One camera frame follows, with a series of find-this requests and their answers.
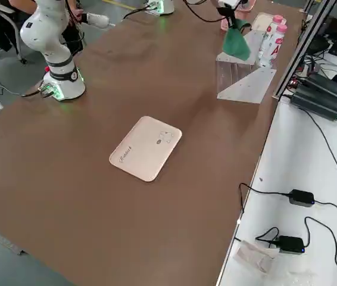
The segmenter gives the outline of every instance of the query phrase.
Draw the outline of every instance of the concrete floor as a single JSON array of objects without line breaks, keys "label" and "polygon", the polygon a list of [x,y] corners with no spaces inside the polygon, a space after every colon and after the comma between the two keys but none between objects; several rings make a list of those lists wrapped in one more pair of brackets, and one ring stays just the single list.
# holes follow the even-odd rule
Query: concrete floor
[{"label": "concrete floor", "polygon": [[[141,7],[143,0],[116,0],[132,7]],[[305,0],[275,0],[281,4],[303,7]],[[101,0],[81,0],[87,12],[106,14],[112,23],[117,24],[129,12],[122,7],[102,2]],[[87,43],[98,39],[106,30],[84,25]],[[0,81],[11,91],[22,93],[33,86],[43,76],[45,62],[38,52],[22,45],[24,58],[28,60],[22,65],[12,49],[9,52],[0,51]],[[6,106],[18,96],[4,91],[0,102]],[[72,285],[58,273],[48,269],[31,255],[16,256],[9,249],[0,245],[0,286],[68,286]]]}]

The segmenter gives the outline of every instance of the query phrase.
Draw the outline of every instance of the white desk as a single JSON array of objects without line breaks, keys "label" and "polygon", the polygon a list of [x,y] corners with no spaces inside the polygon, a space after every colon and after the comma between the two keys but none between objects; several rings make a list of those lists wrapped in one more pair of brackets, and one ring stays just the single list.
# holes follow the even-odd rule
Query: white desk
[{"label": "white desk", "polygon": [[[323,137],[311,119],[303,111],[290,106],[287,101],[284,98],[277,108],[252,187],[266,192],[289,192],[296,188],[313,192],[316,200],[337,204],[337,166]],[[315,115],[313,117],[323,129],[337,158],[337,122]],[[234,186],[232,191],[237,192],[238,186]],[[286,197],[250,192],[236,237],[255,243],[256,236],[265,233],[272,226],[277,226],[280,234],[301,237],[306,244],[306,216],[332,228],[337,239],[337,209],[334,207],[294,206],[289,204]],[[238,264],[233,258],[239,244],[235,240],[220,278],[220,286],[337,286],[333,238],[319,224],[309,220],[308,225],[311,243],[305,254],[279,254],[272,273],[277,278],[284,278],[288,272],[309,271],[313,273],[308,278],[312,282],[265,282],[256,272]],[[267,247],[266,243],[258,244]]]}]

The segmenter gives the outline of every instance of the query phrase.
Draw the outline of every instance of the brown table surface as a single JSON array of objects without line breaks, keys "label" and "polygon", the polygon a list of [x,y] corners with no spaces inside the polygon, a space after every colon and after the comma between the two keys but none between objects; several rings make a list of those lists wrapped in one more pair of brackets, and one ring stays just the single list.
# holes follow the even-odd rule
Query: brown table surface
[{"label": "brown table surface", "polygon": [[[213,286],[296,46],[302,14],[258,0],[248,14],[288,20],[263,102],[216,99],[220,23],[175,0],[168,17],[131,16],[76,59],[84,96],[20,98],[0,112],[0,234],[80,286]],[[206,3],[203,17],[219,16]],[[108,158],[141,116],[183,137],[156,181]]]}]

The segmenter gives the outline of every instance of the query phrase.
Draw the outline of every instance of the bottle cap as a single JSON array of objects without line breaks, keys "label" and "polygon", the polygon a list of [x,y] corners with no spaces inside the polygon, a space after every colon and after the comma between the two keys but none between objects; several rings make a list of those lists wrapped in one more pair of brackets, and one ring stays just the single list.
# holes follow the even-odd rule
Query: bottle cap
[{"label": "bottle cap", "polygon": [[288,29],[287,25],[278,25],[277,26],[277,32],[279,32],[279,33],[285,33],[287,29]]},{"label": "bottle cap", "polygon": [[273,17],[273,22],[275,22],[275,23],[277,23],[277,24],[281,24],[282,19],[283,19],[283,17],[282,17],[281,15],[275,15],[275,16]]}]

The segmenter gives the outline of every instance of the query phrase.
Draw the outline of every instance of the person's leg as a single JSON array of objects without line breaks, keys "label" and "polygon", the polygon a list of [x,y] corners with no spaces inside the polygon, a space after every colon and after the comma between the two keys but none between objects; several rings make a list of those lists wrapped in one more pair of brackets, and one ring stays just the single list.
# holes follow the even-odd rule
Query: person's leg
[{"label": "person's leg", "polygon": [[83,50],[83,43],[80,39],[79,30],[75,25],[68,25],[63,32],[63,38],[67,42],[67,47],[72,55],[76,55]]}]

